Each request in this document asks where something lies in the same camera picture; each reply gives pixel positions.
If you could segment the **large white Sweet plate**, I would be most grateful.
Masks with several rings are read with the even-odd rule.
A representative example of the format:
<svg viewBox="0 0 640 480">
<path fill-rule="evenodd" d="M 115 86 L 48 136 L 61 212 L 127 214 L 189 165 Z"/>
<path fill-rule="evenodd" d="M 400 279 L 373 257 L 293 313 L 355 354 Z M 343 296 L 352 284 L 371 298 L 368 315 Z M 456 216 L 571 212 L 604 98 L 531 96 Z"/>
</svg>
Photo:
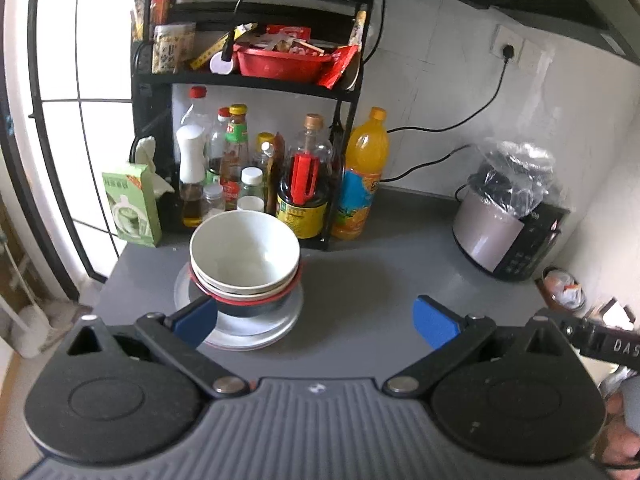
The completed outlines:
<svg viewBox="0 0 640 480">
<path fill-rule="evenodd" d="M 198 298 L 205 297 L 190 281 L 187 263 L 178 273 L 174 286 L 174 301 L 179 310 Z M 250 351 L 266 348 L 283 338 L 297 322 L 304 304 L 304 290 L 302 279 L 295 292 L 283 307 L 252 316 L 251 318 L 238 318 L 237 316 L 224 314 L 218 310 L 217 325 L 206 337 L 204 344 L 218 350 L 226 351 Z"/>
</svg>

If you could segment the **red rimmed bowl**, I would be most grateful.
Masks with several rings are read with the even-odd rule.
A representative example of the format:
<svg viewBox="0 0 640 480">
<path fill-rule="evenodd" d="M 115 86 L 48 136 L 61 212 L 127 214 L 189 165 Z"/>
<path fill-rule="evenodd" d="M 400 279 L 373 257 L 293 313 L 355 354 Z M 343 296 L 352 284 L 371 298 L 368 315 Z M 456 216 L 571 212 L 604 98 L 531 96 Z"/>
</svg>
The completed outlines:
<svg viewBox="0 0 640 480">
<path fill-rule="evenodd" d="M 217 308 L 222 313 L 237 316 L 238 318 L 251 318 L 260 314 L 275 311 L 283 307 L 290 298 L 292 292 L 295 292 L 303 274 L 303 267 L 299 266 L 293 277 L 285 284 L 279 285 L 269 292 L 261 292 L 256 297 L 251 296 L 250 299 L 232 299 L 229 294 L 221 295 L 213 292 L 211 287 L 205 286 L 193 271 L 190 263 L 186 265 L 190 281 L 205 296 L 213 298 L 216 301 Z"/>
</svg>

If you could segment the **grey rice cooker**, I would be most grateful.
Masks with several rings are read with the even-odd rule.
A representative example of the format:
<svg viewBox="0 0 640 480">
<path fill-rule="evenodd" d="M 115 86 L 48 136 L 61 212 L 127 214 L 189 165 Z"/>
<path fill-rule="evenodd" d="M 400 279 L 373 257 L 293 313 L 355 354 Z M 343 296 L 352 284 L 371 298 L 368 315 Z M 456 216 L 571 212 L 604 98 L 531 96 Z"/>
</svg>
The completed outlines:
<svg viewBox="0 0 640 480">
<path fill-rule="evenodd" d="M 498 280 L 531 278 L 562 233 L 563 207 L 553 155 L 528 142 L 487 140 L 469 176 L 452 234 L 477 266 Z"/>
</svg>

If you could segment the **small clear spice jar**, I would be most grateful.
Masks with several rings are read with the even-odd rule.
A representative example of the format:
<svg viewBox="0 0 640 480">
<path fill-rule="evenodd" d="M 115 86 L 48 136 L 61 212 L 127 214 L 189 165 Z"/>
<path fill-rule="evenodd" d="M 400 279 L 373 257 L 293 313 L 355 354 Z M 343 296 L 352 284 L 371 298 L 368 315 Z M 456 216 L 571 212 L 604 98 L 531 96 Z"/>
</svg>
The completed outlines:
<svg viewBox="0 0 640 480">
<path fill-rule="evenodd" d="M 214 182 L 205 185 L 203 188 L 202 219 L 222 214 L 226 210 L 224 200 L 224 188 L 220 183 Z"/>
</svg>

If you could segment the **green tissue box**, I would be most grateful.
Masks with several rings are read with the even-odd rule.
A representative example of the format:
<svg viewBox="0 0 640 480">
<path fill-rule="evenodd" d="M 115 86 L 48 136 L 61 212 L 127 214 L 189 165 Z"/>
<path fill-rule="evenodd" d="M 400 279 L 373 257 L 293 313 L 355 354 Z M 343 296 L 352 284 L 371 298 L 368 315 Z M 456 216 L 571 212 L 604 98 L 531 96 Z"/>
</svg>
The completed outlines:
<svg viewBox="0 0 640 480">
<path fill-rule="evenodd" d="M 120 164 L 104 172 L 102 180 L 117 236 L 137 245 L 160 244 L 162 229 L 149 167 Z"/>
</svg>

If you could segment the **white cap seasoning jar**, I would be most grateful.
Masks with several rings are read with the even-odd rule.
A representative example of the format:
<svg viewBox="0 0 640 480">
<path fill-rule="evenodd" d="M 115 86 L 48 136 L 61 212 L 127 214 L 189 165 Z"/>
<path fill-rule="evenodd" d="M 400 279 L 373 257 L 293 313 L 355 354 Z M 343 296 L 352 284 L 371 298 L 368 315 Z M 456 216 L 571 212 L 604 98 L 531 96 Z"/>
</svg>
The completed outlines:
<svg viewBox="0 0 640 480">
<path fill-rule="evenodd" d="M 241 189 L 236 208 L 247 211 L 265 211 L 264 175 L 258 167 L 246 167 L 241 172 Z"/>
</svg>

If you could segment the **yellow cap sauce bottle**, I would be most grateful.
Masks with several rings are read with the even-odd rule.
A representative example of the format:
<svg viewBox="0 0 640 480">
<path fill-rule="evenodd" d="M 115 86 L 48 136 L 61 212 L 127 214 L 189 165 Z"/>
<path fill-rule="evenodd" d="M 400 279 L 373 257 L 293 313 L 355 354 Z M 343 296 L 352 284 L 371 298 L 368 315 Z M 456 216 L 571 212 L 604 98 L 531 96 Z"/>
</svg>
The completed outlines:
<svg viewBox="0 0 640 480">
<path fill-rule="evenodd" d="M 224 135 L 220 183 L 224 191 L 224 206 L 233 210 L 240 196 L 242 170 L 248 165 L 247 106 L 232 104 L 229 110 L 231 116 Z"/>
</svg>

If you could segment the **dark soy sauce bottle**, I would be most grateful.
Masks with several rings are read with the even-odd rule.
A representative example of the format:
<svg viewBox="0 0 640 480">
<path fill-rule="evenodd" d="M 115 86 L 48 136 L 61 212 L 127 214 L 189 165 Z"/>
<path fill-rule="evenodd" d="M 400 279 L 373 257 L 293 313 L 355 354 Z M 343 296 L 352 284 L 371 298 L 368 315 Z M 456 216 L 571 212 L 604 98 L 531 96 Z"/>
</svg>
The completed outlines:
<svg viewBox="0 0 640 480">
<path fill-rule="evenodd" d="M 276 216 L 299 240 L 319 236 L 328 209 L 333 148 L 321 115 L 309 113 L 286 149 Z"/>
</svg>

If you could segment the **white top oil sprayer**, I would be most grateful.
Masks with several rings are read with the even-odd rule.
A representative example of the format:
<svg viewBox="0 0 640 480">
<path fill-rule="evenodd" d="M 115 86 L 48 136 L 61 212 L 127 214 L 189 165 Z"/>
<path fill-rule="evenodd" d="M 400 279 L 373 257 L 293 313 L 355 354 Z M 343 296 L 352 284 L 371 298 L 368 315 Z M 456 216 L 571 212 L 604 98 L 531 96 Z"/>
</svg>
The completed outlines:
<svg viewBox="0 0 640 480">
<path fill-rule="evenodd" d="M 187 228 L 202 221 L 201 202 L 205 181 L 205 136 L 199 125 L 181 126 L 176 133 L 180 151 L 179 193 L 181 219 Z"/>
</svg>

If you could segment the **orange juice bottle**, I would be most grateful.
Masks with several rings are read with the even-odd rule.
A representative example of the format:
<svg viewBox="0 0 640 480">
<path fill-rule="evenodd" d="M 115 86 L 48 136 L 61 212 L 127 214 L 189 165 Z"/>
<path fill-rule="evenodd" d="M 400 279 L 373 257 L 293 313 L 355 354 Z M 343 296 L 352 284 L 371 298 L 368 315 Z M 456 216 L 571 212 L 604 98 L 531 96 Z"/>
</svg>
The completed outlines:
<svg viewBox="0 0 640 480">
<path fill-rule="evenodd" d="M 369 118 L 350 134 L 332 235 L 353 240 L 366 224 L 382 178 L 390 139 L 385 128 L 386 110 L 372 107 Z"/>
</svg>

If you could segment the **red cap clear bottle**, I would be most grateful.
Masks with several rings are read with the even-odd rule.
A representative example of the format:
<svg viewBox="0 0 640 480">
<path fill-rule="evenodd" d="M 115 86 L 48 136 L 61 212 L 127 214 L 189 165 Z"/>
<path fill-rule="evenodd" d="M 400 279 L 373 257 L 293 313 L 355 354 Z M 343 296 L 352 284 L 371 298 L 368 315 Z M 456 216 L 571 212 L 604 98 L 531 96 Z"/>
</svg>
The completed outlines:
<svg viewBox="0 0 640 480">
<path fill-rule="evenodd" d="M 181 118 L 182 126 L 199 126 L 204 131 L 210 128 L 212 122 L 208 114 L 206 103 L 207 90 L 204 86 L 192 86 L 189 90 L 190 106 Z"/>
</svg>

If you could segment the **red plastic basket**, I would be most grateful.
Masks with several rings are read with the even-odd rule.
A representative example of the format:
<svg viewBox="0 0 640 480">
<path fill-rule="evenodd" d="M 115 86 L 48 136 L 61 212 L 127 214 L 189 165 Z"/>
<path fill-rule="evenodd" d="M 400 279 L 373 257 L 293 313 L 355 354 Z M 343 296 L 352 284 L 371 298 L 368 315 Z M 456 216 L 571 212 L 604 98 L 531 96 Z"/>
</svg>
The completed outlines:
<svg viewBox="0 0 640 480">
<path fill-rule="evenodd" d="M 235 46 L 243 76 L 314 84 L 332 62 L 331 55 L 285 53 Z"/>
</svg>

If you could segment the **black metal shelf rack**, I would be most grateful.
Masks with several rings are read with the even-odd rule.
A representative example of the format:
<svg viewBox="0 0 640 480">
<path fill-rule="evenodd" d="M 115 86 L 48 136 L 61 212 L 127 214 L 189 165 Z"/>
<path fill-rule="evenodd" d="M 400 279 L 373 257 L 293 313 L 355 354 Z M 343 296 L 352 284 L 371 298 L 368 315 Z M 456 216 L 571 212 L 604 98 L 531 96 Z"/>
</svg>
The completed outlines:
<svg viewBox="0 0 640 480">
<path fill-rule="evenodd" d="M 228 209 L 241 194 L 240 173 L 266 170 L 266 211 L 287 224 L 306 248 L 325 250 L 344 174 L 344 153 L 362 86 L 362 52 L 374 0 L 142 0 L 142 37 L 132 58 L 132 102 L 137 141 L 156 142 L 156 169 L 167 186 L 160 224 L 189 231 L 188 205 L 202 198 L 198 185 L 216 177 Z M 178 84 L 194 96 L 209 88 L 280 91 L 264 105 L 273 120 L 295 115 L 299 136 L 280 132 L 260 154 L 256 106 L 222 98 L 229 125 L 214 148 L 216 107 L 205 105 L 205 130 L 196 151 L 195 183 L 178 177 L 172 98 Z M 293 96 L 331 100 L 334 113 L 311 128 L 314 114 L 296 110 Z"/>
</svg>

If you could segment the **wall power socket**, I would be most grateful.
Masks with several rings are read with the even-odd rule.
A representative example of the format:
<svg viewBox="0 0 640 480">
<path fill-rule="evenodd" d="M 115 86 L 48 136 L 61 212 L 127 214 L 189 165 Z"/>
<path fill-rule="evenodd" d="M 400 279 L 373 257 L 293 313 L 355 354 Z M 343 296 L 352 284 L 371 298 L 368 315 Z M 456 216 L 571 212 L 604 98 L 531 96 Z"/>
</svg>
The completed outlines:
<svg viewBox="0 0 640 480">
<path fill-rule="evenodd" d="M 495 31 L 494 39 L 490 47 L 490 53 L 496 58 L 503 58 L 503 50 L 510 46 L 513 50 L 513 56 L 510 62 L 518 62 L 522 47 L 524 46 L 524 38 L 517 32 L 504 25 L 498 25 Z"/>
</svg>

